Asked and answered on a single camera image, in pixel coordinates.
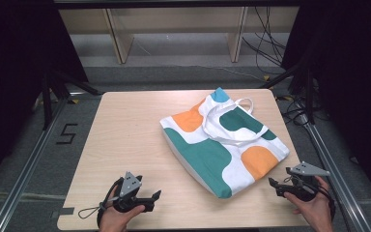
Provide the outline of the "aluminium frame rail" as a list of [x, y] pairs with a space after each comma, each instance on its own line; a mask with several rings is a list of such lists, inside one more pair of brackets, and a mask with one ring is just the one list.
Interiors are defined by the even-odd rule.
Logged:
[[13, 152], [0, 165], [0, 232], [60, 232], [57, 222], [100, 103], [77, 94], [53, 104], [55, 116], [43, 128], [37, 110]]
[[306, 115], [300, 115], [300, 121], [316, 147], [321, 164], [330, 173], [328, 180], [333, 188], [335, 198], [338, 202], [338, 207], [344, 220], [347, 221], [349, 219], [356, 232], [371, 232], [371, 223], [367, 219], [361, 206], [357, 203], [357, 199], [347, 185], [338, 166], [335, 164], [325, 141], [316, 128], [316, 125], [312, 124]]

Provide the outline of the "person's left hand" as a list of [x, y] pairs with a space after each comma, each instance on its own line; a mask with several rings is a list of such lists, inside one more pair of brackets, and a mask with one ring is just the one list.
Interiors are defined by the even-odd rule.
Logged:
[[106, 201], [104, 208], [99, 232], [128, 232], [128, 223], [145, 210], [145, 207], [140, 205], [129, 212], [120, 213], [114, 209], [111, 201]]

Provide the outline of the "black metal stand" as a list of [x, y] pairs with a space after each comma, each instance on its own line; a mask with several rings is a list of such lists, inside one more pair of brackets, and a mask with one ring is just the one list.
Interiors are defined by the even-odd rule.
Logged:
[[70, 83], [94, 96], [102, 95], [101, 91], [89, 86], [87, 83], [72, 78], [71, 76], [67, 75], [64, 72], [50, 69], [43, 75], [42, 78], [43, 114], [44, 114], [43, 128], [45, 130], [49, 127], [49, 125], [53, 121], [50, 94], [53, 93], [58, 100], [67, 99], [71, 95], [70, 91], [66, 86], [67, 83]]
[[288, 90], [291, 94], [298, 94], [303, 91], [305, 94], [304, 112], [308, 123], [314, 125], [313, 117], [313, 77], [309, 62], [298, 62], [287, 71], [279, 74], [271, 81], [266, 82], [260, 86], [260, 89], [270, 89], [272, 86], [278, 84], [288, 77], [292, 77], [291, 84]]

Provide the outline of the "light wooden shelf unit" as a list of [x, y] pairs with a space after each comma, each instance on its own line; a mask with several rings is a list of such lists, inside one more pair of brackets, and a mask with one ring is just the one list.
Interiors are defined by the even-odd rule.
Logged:
[[71, 34], [108, 34], [119, 63], [128, 59], [136, 34], [223, 33], [230, 59], [239, 61], [242, 37], [268, 22], [275, 33], [292, 31], [297, 7], [200, 7], [62, 10]]

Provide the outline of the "white tote bag colour patches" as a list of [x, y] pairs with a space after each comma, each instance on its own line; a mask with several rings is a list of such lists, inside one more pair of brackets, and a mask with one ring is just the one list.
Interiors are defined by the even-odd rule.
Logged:
[[218, 198], [246, 189], [290, 154], [251, 109], [244, 109], [222, 88], [160, 124], [185, 170]]

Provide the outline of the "black curtain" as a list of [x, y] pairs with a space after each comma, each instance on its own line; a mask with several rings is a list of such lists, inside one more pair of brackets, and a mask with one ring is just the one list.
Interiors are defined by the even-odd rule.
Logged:
[[0, 163], [52, 70], [87, 80], [54, 0], [0, 0]]
[[338, 16], [322, 41], [314, 77], [323, 105], [371, 181], [371, 0], [322, 0], [301, 6], [287, 44], [283, 67], [293, 67], [323, 17], [339, 3]]

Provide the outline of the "person's right hand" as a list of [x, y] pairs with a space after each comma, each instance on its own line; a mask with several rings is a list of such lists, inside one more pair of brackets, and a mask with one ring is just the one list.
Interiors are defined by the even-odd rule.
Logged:
[[284, 193], [285, 198], [296, 206], [295, 215], [302, 215], [315, 232], [333, 232], [329, 200], [322, 193], [314, 199], [304, 202], [290, 192]]

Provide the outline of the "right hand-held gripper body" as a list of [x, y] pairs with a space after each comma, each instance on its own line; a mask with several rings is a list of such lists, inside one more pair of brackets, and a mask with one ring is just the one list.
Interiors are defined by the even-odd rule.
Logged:
[[285, 192], [290, 192], [302, 201], [310, 201], [319, 192], [319, 182], [315, 177], [330, 175], [328, 171], [305, 161], [291, 168], [293, 175], [288, 175], [282, 184], [279, 183], [282, 190], [275, 190], [277, 196], [283, 197]]

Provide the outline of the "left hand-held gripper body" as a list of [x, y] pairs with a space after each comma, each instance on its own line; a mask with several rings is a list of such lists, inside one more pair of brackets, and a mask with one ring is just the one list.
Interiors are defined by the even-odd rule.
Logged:
[[137, 193], [142, 186], [131, 172], [127, 172], [116, 184], [112, 197], [112, 206], [120, 213], [126, 213], [133, 208], [143, 205], [144, 213], [151, 212], [155, 207], [155, 202], [147, 203], [146, 198], [138, 198]]

